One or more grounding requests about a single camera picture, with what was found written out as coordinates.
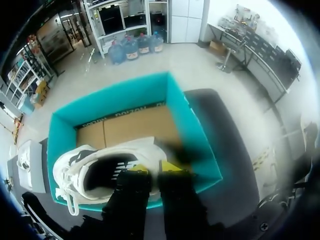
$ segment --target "water jug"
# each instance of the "water jug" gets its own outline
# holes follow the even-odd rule
[[[127,60],[132,61],[132,60],[138,59],[139,48],[136,40],[131,39],[131,37],[128,37],[123,48],[124,48],[124,53]]]
[[[150,38],[150,51],[152,53],[160,53],[163,50],[164,39],[158,34],[157,31]]]
[[[120,44],[117,44],[116,41],[112,42],[108,54],[113,64],[119,65],[125,61],[124,49]]]
[[[137,39],[138,47],[139,47],[139,53],[140,54],[148,54],[150,52],[149,45],[149,37],[144,35],[143,33],[140,33],[139,38]]]

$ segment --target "white wall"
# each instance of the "white wall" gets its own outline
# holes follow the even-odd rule
[[[300,81],[295,80],[289,89],[289,93],[276,104],[286,130],[290,133],[299,129],[301,115],[306,119],[306,122],[318,123],[318,87],[313,70],[301,41],[276,5],[267,0],[209,0],[207,23],[217,25],[222,16],[233,17],[237,4],[258,13],[262,21],[275,29],[278,34],[278,46],[284,51],[291,49],[302,62],[299,72]],[[200,40],[204,42],[213,37],[204,22],[202,23],[201,34]],[[297,158],[304,150],[302,136],[294,135],[289,138],[289,141],[292,156]]]

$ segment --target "cardboard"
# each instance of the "cardboard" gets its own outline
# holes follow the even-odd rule
[[[154,136],[161,142],[181,145],[176,125],[167,106],[136,111],[103,122],[106,147]]]
[[[161,142],[182,146],[167,106],[147,108],[80,128],[76,146],[88,144],[103,149],[145,137],[156,137]]]
[[[42,94],[43,91],[45,91],[47,88],[47,82],[46,81],[41,81],[38,87],[35,90],[36,94]]]
[[[106,147],[104,135],[104,123],[102,121],[83,127],[77,131],[76,147],[90,145],[95,149],[104,149]]]
[[[33,104],[34,107],[35,107],[36,109],[41,108],[41,107],[45,104],[46,99],[47,99],[47,94],[46,94],[46,93],[42,93],[42,94],[36,99],[36,102]]]
[[[224,55],[226,53],[226,47],[221,42],[211,41],[210,49],[219,55]]]

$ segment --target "shoelace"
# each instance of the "shoelace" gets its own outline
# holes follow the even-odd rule
[[[72,216],[77,216],[79,215],[79,203],[77,201],[75,191],[70,189],[70,186],[72,185],[73,181],[71,179],[71,176],[67,173],[68,170],[69,167],[65,167],[62,169],[62,185],[59,186],[59,188],[55,189],[55,197],[62,197],[66,201],[69,213]]]

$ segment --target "black mat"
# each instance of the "black mat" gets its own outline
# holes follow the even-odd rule
[[[199,195],[208,209],[209,223],[222,222],[228,227],[253,212],[259,203],[259,193],[250,157],[235,123],[217,92],[212,89],[199,89],[187,91],[185,94],[200,122],[204,126],[209,126],[205,127],[205,132],[223,176],[223,181]],[[47,193],[35,193],[35,195],[47,214],[67,230],[75,225],[80,226],[83,215],[101,219],[100,212],[82,209],[78,216],[71,216],[66,206],[53,201],[46,171],[47,139],[41,144],[42,168],[45,170],[43,177]],[[21,195],[26,190],[19,184],[17,157],[10,161],[13,161],[12,191],[20,201]],[[165,239],[162,207],[147,210],[144,239]]]

